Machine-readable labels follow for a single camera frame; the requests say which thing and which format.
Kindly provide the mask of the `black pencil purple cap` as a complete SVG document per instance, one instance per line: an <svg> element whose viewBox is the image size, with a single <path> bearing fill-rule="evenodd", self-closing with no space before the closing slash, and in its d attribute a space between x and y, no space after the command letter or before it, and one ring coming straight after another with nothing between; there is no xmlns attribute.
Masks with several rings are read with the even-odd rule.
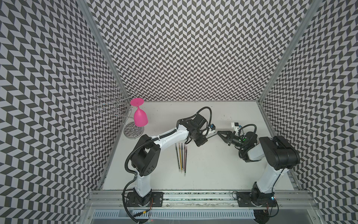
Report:
<svg viewBox="0 0 358 224"><path fill-rule="evenodd" d="M180 152L181 152L181 172L183 173L184 171L184 146L183 146L183 143L181 143L181 146L180 146Z"/></svg>

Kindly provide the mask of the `dark blue pencil purple cap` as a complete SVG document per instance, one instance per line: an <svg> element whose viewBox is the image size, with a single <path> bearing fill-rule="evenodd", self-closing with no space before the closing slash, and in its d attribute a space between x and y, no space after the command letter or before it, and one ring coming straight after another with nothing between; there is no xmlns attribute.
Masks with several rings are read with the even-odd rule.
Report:
<svg viewBox="0 0 358 224"><path fill-rule="evenodd" d="M185 159L185 162L184 162L184 172L186 173L186 165L187 165L187 145L185 144L185 149L184 149L184 151L185 151L185 157L184 157L184 159Z"/></svg>

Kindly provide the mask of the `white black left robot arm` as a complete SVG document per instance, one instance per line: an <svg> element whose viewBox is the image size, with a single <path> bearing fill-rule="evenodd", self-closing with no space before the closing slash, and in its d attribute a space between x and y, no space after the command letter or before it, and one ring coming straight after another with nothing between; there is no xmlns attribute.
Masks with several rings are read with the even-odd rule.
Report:
<svg viewBox="0 0 358 224"><path fill-rule="evenodd" d="M147 205L152 194L150 174L157 167L160 152L180 141L185 141L186 144L194 141L197 147L204 145L208 141L207 135L212 126L212 115L212 109L204 106L194 115L179 119L174 129L154 137L149 137L146 134L140 137L124 163L126 172L133 174L134 177L122 191L124 209L136 224L144 224L146 221L136 219L129 212L128 196L125 195L128 187L135 183L135 187L132 189L134 198L139 201L141 206Z"/></svg>

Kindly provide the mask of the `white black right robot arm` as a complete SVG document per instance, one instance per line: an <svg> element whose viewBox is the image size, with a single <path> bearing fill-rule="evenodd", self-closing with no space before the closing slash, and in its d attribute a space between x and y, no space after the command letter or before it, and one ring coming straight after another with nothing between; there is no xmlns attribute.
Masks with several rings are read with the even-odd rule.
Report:
<svg viewBox="0 0 358 224"><path fill-rule="evenodd" d="M239 206L262 207L274 205L275 185L290 169L300 163L298 151L283 136L258 138L257 126L248 124L237 131L217 131L216 134L228 145L238 150L238 156L245 162L266 159L267 166L254 182L251 192L237 193Z"/></svg>

